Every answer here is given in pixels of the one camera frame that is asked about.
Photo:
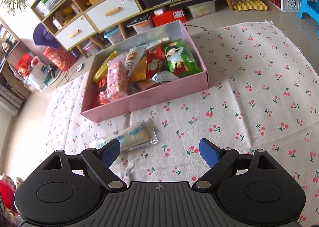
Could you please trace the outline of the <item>pink nougat packet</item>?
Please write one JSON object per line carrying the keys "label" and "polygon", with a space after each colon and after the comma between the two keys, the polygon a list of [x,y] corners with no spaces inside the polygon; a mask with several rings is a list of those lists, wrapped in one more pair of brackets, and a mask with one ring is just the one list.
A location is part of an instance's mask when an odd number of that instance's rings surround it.
{"label": "pink nougat packet", "polygon": [[108,62],[106,93],[113,102],[128,95],[128,79],[125,67],[127,53],[122,53]]}

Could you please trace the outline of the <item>small silver blue packet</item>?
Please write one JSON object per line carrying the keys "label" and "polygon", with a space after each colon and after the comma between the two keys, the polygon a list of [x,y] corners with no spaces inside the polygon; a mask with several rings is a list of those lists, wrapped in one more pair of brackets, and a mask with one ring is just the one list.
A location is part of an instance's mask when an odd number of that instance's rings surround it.
{"label": "small silver blue packet", "polygon": [[158,72],[151,77],[151,81],[159,84],[169,83],[176,80],[179,80],[179,78],[174,73],[168,70]]}

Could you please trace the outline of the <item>purple hat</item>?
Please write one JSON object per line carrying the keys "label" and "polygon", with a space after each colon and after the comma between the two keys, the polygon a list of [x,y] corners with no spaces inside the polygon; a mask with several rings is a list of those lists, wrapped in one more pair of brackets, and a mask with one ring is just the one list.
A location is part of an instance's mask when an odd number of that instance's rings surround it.
{"label": "purple hat", "polygon": [[33,41],[36,46],[48,46],[54,49],[61,47],[61,44],[54,38],[48,29],[39,23],[33,31]]}

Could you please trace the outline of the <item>golden snack packet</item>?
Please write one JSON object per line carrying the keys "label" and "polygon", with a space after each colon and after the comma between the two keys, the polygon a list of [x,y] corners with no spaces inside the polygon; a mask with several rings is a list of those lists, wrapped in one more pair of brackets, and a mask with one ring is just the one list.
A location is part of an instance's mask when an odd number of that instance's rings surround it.
{"label": "golden snack packet", "polygon": [[147,57],[144,56],[136,65],[129,78],[129,82],[138,82],[147,78]]}

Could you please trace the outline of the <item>yellow egg tray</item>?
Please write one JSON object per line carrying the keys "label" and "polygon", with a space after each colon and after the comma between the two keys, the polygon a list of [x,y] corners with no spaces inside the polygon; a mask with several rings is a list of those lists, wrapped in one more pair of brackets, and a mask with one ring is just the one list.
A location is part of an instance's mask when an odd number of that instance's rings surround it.
{"label": "yellow egg tray", "polygon": [[267,11],[268,7],[261,0],[231,0],[231,4],[236,11]]}

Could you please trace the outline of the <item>cherry print cloth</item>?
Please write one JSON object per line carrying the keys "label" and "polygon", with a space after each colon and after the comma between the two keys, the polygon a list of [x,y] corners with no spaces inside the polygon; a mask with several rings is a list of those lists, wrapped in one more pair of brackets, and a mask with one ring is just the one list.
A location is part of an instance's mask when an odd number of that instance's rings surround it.
{"label": "cherry print cloth", "polygon": [[264,149],[303,188],[303,226],[318,223],[318,74],[288,37],[269,22],[242,23],[192,37],[210,88],[101,122],[80,110],[87,76],[58,88],[48,106],[44,155],[79,154],[139,120],[159,139],[124,152],[112,165],[123,181],[189,181],[207,171],[198,144],[206,138],[242,154]]}

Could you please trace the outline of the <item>red lantern bag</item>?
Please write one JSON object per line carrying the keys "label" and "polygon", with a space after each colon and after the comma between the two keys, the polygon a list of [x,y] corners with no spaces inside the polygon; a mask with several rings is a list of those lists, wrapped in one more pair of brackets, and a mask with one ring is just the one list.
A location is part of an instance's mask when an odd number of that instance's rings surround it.
{"label": "red lantern bag", "polygon": [[68,71],[77,60],[75,56],[62,47],[55,49],[48,46],[43,50],[43,55],[63,72]]}

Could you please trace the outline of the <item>white cream cake packet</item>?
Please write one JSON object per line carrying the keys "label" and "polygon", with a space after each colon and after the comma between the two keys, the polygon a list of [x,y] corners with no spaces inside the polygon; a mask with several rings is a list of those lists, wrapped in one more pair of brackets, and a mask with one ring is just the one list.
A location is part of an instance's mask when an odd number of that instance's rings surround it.
{"label": "white cream cake packet", "polygon": [[123,130],[116,130],[105,137],[99,138],[96,148],[102,148],[113,139],[119,141],[122,151],[133,151],[158,143],[158,137],[150,118],[139,120]]}

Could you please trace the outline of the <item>green cartoon snack packet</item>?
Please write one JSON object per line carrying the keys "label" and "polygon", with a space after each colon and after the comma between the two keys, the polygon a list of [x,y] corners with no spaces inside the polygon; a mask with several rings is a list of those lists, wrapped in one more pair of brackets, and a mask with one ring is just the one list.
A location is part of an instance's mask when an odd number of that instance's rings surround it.
{"label": "green cartoon snack packet", "polygon": [[163,44],[162,47],[168,69],[178,78],[184,78],[202,71],[185,40],[178,39]]}

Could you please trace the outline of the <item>orange snack packet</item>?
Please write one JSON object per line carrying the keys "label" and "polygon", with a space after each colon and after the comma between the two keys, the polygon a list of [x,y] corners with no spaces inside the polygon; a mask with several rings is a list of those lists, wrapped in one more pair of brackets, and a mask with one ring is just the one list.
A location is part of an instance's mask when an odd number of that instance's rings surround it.
{"label": "orange snack packet", "polygon": [[107,76],[104,76],[98,83],[98,89],[105,89],[107,84]]}

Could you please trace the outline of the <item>red box under cabinet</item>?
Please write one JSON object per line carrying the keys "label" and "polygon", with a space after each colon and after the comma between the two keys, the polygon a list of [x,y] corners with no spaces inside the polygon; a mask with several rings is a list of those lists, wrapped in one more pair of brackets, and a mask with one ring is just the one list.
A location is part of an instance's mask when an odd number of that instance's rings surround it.
{"label": "red box under cabinet", "polygon": [[185,16],[183,9],[168,10],[159,15],[153,14],[152,20],[156,27],[162,26],[164,24],[174,22],[177,20],[180,20],[182,23],[187,22],[187,18]]}

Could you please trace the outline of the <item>silver biscuit packet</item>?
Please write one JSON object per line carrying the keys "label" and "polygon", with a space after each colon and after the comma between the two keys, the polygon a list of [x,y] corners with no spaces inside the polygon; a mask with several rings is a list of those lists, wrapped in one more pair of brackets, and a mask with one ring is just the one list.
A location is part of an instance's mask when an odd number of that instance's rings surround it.
{"label": "silver biscuit packet", "polygon": [[127,79],[131,77],[133,71],[135,70],[137,64],[146,54],[147,45],[140,45],[132,47],[125,59],[125,69],[127,72]]}

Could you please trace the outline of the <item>clear plastic storage bin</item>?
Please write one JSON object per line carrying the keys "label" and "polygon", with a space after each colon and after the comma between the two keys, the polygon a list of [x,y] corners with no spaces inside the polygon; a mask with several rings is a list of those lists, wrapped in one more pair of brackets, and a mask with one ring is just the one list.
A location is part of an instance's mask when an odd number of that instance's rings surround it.
{"label": "clear plastic storage bin", "polygon": [[193,19],[216,12],[215,0],[194,4],[186,7]]}

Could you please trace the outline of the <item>yellow snack packet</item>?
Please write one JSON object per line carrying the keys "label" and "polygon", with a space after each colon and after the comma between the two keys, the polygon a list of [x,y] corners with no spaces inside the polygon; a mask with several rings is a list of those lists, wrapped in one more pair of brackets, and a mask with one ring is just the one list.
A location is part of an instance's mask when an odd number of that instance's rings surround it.
{"label": "yellow snack packet", "polygon": [[103,79],[103,77],[108,72],[108,62],[117,56],[117,51],[114,51],[110,56],[102,63],[98,71],[95,73],[93,77],[93,82],[98,83]]}

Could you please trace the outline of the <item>pink cardboard box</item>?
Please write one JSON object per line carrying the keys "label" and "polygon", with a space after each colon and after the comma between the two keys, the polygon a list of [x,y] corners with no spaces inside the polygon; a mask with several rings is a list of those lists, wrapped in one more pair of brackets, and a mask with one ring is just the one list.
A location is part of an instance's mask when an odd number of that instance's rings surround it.
{"label": "pink cardboard box", "polygon": [[180,21],[135,35],[99,53],[85,86],[81,115],[98,122],[209,87],[209,76]]}

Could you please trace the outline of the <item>red white snack packet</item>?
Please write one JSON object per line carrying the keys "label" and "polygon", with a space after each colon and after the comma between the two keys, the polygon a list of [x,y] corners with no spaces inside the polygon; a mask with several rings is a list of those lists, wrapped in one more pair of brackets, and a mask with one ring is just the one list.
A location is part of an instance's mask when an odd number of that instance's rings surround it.
{"label": "red white snack packet", "polygon": [[109,102],[106,87],[107,87],[107,85],[105,84],[102,87],[100,87],[97,91],[96,100],[97,100],[98,105],[104,105],[104,104],[107,104]]}

